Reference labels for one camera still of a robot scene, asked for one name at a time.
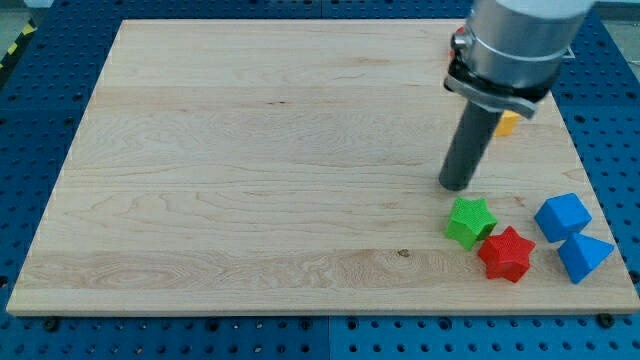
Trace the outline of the black and silver flange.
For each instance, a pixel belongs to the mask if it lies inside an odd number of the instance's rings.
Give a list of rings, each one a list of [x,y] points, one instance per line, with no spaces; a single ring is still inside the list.
[[[448,66],[444,87],[478,105],[509,110],[531,119],[537,111],[536,103],[550,91],[550,81],[522,88],[500,85],[479,77],[459,58],[453,58]]]

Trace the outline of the red block behind arm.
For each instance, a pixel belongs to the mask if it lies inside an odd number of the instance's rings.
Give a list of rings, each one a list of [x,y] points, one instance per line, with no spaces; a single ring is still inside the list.
[[[466,33],[463,26],[459,27],[452,35],[450,39],[450,58],[453,59],[461,50],[467,47]]]

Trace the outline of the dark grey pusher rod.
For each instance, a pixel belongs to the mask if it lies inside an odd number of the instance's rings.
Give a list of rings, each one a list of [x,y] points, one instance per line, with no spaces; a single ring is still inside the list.
[[[439,183],[451,191],[468,187],[502,116],[468,101],[439,173]]]

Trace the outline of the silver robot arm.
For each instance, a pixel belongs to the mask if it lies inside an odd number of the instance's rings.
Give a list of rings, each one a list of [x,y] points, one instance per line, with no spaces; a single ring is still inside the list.
[[[467,99],[439,173],[469,185],[506,110],[530,118],[559,76],[591,0],[477,0],[450,40],[444,87]]]

